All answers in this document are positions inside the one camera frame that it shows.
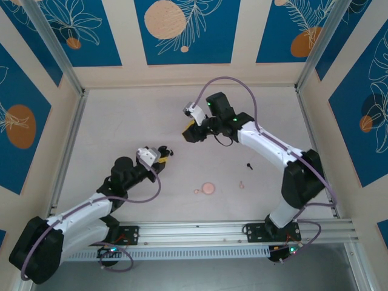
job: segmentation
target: white ventilation grille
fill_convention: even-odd
[[[231,258],[268,258],[268,246],[245,247],[177,247],[177,248],[130,248],[127,249],[134,260],[164,260],[164,259],[231,259]],[[128,260],[122,253],[115,253],[104,261]],[[97,249],[87,249],[75,253],[66,261],[87,262],[98,261]]]

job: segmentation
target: cable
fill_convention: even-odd
[[[231,81],[234,81],[234,82],[237,82],[238,84],[242,85],[249,93],[249,95],[252,97],[252,101],[253,101],[253,107],[254,107],[254,110],[255,110],[255,127],[257,129],[258,132],[260,132],[261,134],[263,134],[264,137],[266,137],[267,139],[269,139],[270,141],[272,141],[274,144],[278,145],[279,147],[281,147],[283,150],[285,151],[289,151],[289,149],[283,145],[282,143],[280,143],[279,141],[273,139],[271,136],[267,135],[265,132],[262,131],[262,129],[260,128],[259,126],[259,123],[258,123],[258,106],[257,106],[257,102],[256,102],[256,98],[255,98],[255,95],[253,94],[253,92],[251,91],[251,89],[245,84],[243,83],[242,81],[240,81],[239,79],[236,79],[236,78],[233,78],[233,77],[229,77],[229,76],[221,76],[221,77],[217,77],[217,78],[214,78],[214,79],[211,79],[208,83],[205,84],[205,86],[202,88],[201,92],[199,93],[197,99],[195,100],[194,104],[193,104],[193,108],[198,104],[199,100],[201,99],[203,93],[205,92],[206,88],[213,82],[215,81],[218,81],[218,80],[222,80],[222,79],[228,79],[228,80],[231,80]],[[302,212],[305,210],[305,208],[307,206],[324,206],[324,207],[335,207],[338,203],[338,198],[337,198],[337,195],[336,193],[334,192],[334,190],[331,188],[331,186],[329,185],[329,183],[318,173],[317,170],[315,170],[307,161],[305,161],[302,157],[298,156],[296,153],[294,153],[293,151],[290,151],[290,154],[296,158],[297,160],[299,160],[301,163],[303,163],[321,182],[322,184],[328,189],[332,199],[333,199],[333,203],[317,203],[317,202],[313,202],[313,203],[307,203],[295,216],[294,216],[294,219],[296,219],[297,217],[300,216],[300,214],[302,214]]]
[[[102,200],[107,200],[107,199],[121,200],[121,201],[129,202],[129,203],[147,203],[147,202],[150,202],[150,201],[154,200],[154,199],[159,195],[159,193],[160,193],[160,191],[161,191],[161,189],[162,189],[162,183],[161,183],[161,181],[160,181],[160,178],[159,178],[158,174],[154,171],[154,169],[153,169],[152,167],[148,166],[148,165],[147,165],[142,159],[140,159],[140,158],[139,158],[139,162],[140,162],[147,170],[151,171],[151,172],[153,173],[153,175],[155,176],[156,180],[158,181],[158,187],[159,187],[159,188],[158,188],[157,193],[156,193],[154,196],[152,196],[152,197],[149,198],[149,199],[142,200],[142,201],[136,201],[136,200],[131,200],[131,199],[125,199],[125,198],[116,197],[116,196],[106,196],[106,197],[101,197],[101,198],[94,199],[94,200],[92,201],[92,203],[96,203],[96,202],[99,202],[99,201],[102,201]],[[88,201],[88,202],[85,202],[84,204],[82,204],[82,205],[76,207],[76,208],[73,209],[72,211],[70,211],[70,212],[68,212],[67,214],[65,214],[65,215],[62,217],[62,221],[65,220],[65,219],[67,219],[69,216],[72,216],[74,213],[80,211],[81,209],[83,209],[83,208],[89,206],[89,205],[90,205],[90,202]],[[23,263],[23,266],[22,266],[22,269],[21,269],[21,274],[20,274],[20,276],[21,276],[21,279],[22,279],[23,281],[28,281],[28,280],[29,280],[29,278],[26,277],[26,275],[25,275],[25,270],[26,270],[26,268],[27,268],[28,263],[29,263],[30,260],[31,260],[32,255],[34,254],[35,250],[38,248],[39,244],[43,241],[43,239],[49,234],[49,232],[50,232],[52,229],[54,229],[54,227],[56,227],[56,226],[57,226],[58,224],[60,224],[60,223],[61,223],[61,221],[60,221],[60,220],[57,220],[57,221],[55,221],[52,225],[50,225],[50,226],[42,233],[42,235],[36,240],[36,242],[35,242],[34,245],[32,246],[31,250],[29,251],[27,257],[26,257],[25,260],[24,260],[24,263]]]
[[[119,246],[116,246],[114,244],[109,244],[107,242],[96,242],[95,244],[99,245],[99,246],[109,246],[109,247],[115,247],[117,248],[118,250],[120,250],[121,253],[125,254],[126,256],[128,256],[128,258],[131,260],[131,266],[129,266],[128,268],[126,269],[122,269],[122,270],[114,270],[114,269],[110,269],[110,268],[106,268],[104,265],[102,265],[102,259],[109,253],[109,252],[106,252],[104,254],[102,254],[99,258],[99,264],[101,265],[101,267],[104,268],[104,270],[108,271],[108,272],[113,272],[113,273],[124,273],[124,272],[128,272],[129,270],[132,269],[133,267],[133,258],[131,257],[131,255],[122,247],[119,247]]]
[[[298,255],[300,252],[302,252],[303,250],[305,250],[306,248],[308,248],[309,246],[311,246],[311,244],[319,237],[319,235],[321,234],[322,232],[322,227],[319,223],[315,222],[315,221],[309,221],[309,220],[305,220],[305,219],[299,219],[298,220],[299,223],[308,223],[308,224],[314,224],[316,226],[318,226],[318,232],[316,233],[316,235],[310,239],[310,241],[307,243],[307,244],[304,244],[298,251],[296,251],[296,253],[294,255],[291,255],[289,256],[288,258],[285,258],[283,259],[281,262],[284,263],[286,261],[288,261],[289,259],[295,257],[296,255]]]
[[[224,147],[230,147],[233,144],[233,139],[232,138],[230,138],[230,144],[223,144],[221,141],[219,141],[219,139],[217,138],[216,135],[214,135],[214,138],[216,139],[216,141],[218,141],[219,144],[221,144]]]

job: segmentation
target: blue wall panel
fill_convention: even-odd
[[[36,32],[34,25],[25,14],[24,9],[11,0],[0,0],[0,7],[7,14],[39,62],[41,62],[53,82],[58,86],[62,79],[62,70],[57,65],[38,32]]]
[[[315,69],[322,81],[372,0],[353,0]]]
[[[0,45],[0,186],[20,194],[50,109]]]
[[[329,102],[364,187],[388,173],[388,21]]]
[[[388,248],[388,220],[381,221],[377,224],[378,229],[383,237],[384,242]]]
[[[121,66],[101,0],[38,4],[74,67]]]
[[[256,62],[304,62],[334,2],[273,0]]]
[[[135,0],[148,65],[228,64],[240,0]]]

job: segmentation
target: metal frame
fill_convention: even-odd
[[[69,131],[69,135],[67,137],[65,152],[62,157],[61,166],[58,170],[58,174],[55,179],[53,195],[49,204],[49,209],[47,212],[47,216],[54,215],[55,209],[58,205],[59,196],[61,195],[63,183],[65,181],[67,169],[69,167],[70,158],[72,156],[73,148],[75,145],[76,137],[78,134],[79,126],[81,125],[81,119],[84,114],[86,101],[89,95],[89,91],[84,91],[84,94],[81,96],[81,99],[78,102],[77,108],[73,115],[71,128]]]
[[[39,5],[34,0],[20,0],[20,3],[30,18],[32,24],[35,26],[36,31],[44,41],[44,44],[54,57],[56,63],[59,65],[59,68],[61,68],[63,74],[67,77],[69,83],[72,85],[74,90],[76,90],[78,95],[82,96],[84,89],[73,70],[72,64],[65,54],[65,51],[51,29],[50,24],[47,22],[42,10],[39,8]]]
[[[81,99],[77,106],[72,127],[69,132],[67,145],[65,148],[64,156],[62,158],[61,167],[59,169],[55,186],[53,189],[52,201],[50,203],[50,210],[55,210],[58,203],[58,199],[64,183],[65,174],[69,166],[70,157],[75,144],[75,139],[78,133],[79,125],[81,123],[82,114],[87,101],[87,94],[84,94],[84,89],[76,76],[72,65],[63,51],[60,43],[52,32],[48,22],[45,20],[42,11],[40,11],[37,3],[34,0],[20,0],[26,13],[30,17],[33,25],[36,27],[41,38],[45,42],[45,45],[50,50],[50,53],[55,58],[56,62],[64,72],[66,77],[73,88],[79,93]],[[297,85],[295,86],[298,101],[305,119],[307,131],[310,136],[311,143],[316,149],[317,144],[315,142],[313,130],[311,129],[309,118],[305,111],[303,104],[303,98],[301,96],[301,88],[306,83],[307,78],[314,70],[316,63],[321,57],[327,43],[330,41],[335,29],[341,21],[342,15],[348,8],[351,0],[338,1],[336,6],[333,8],[332,13],[328,17],[325,25],[325,29],[321,32],[316,45],[314,46],[310,56],[306,61],[306,65],[298,79]],[[362,247],[358,243],[358,237],[355,232],[354,226],[351,219],[317,219],[323,231],[321,236],[315,241],[315,243],[341,243],[344,244],[349,262],[352,267],[352,272],[357,281],[358,288],[360,290],[379,290],[376,284],[373,273],[370,271],[369,264],[365,254],[363,253]],[[183,253],[190,253],[191,251],[199,252],[206,251],[201,256],[194,255],[189,258],[211,258],[214,256],[212,251],[222,252],[231,251],[232,256],[236,257],[262,257],[267,256],[267,249],[270,244],[250,244],[247,242],[247,237],[242,233],[242,227],[248,222],[257,221],[218,221],[218,222],[122,222],[122,225],[137,225],[140,226],[138,246],[130,247],[130,250],[136,252],[136,259],[155,259],[158,254],[169,252],[169,250],[183,250]],[[316,233],[316,227],[311,225],[300,224],[300,230],[302,234],[302,242],[308,242],[309,238],[312,238]],[[96,253],[96,247],[89,247],[87,250],[81,252],[83,254]],[[177,255],[173,253],[159,257],[159,259],[179,259],[188,258],[188,256],[181,256],[180,253]],[[222,258],[231,257],[230,255],[220,255]],[[87,261],[97,260],[95,257],[86,258],[82,257],[82,254],[75,254],[69,258],[69,261]],[[34,289],[34,285],[29,282],[17,281],[14,290],[31,290]]]
[[[325,48],[327,47],[329,41],[331,40],[336,28],[340,24],[343,15],[346,10],[349,8],[352,0],[340,0],[337,1],[334,5],[333,10],[330,12],[330,15],[327,17],[327,20],[324,24],[324,27],[319,34],[318,39],[316,40],[315,45],[311,49],[310,55],[306,60],[306,63],[302,69],[302,72],[296,82],[296,91],[300,90],[305,85],[310,74],[315,70],[315,66],[321,58]]]

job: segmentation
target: white table surface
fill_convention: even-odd
[[[109,176],[120,156],[135,160],[139,147],[166,145],[173,149],[160,174],[162,191],[147,204],[124,204],[113,213],[120,221],[214,221],[264,219],[281,197],[283,173],[241,144],[185,142],[181,133],[189,123],[182,110],[194,101],[201,86],[142,87],[91,90],[65,177],[57,213],[83,202]],[[311,148],[293,87],[252,87],[259,106],[259,123],[277,137],[303,150]],[[236,85],[210,86],[204,98],[222,91],[235,112],[253,116],[252,100]],[[201,107],[206,110],[204,98]],[[229,140],[220,136],[220,140]],[[246,164],[251,163],[253,170]],[[242,181],[244,188],[239,187]],[[212,182],[212,195],[195,194]],[[149,180],[129,190],[132,199],[155,194]],[[315,202],[328,202],[321,192]],[[332,218],[326,207],[307,209],[303,218]]]

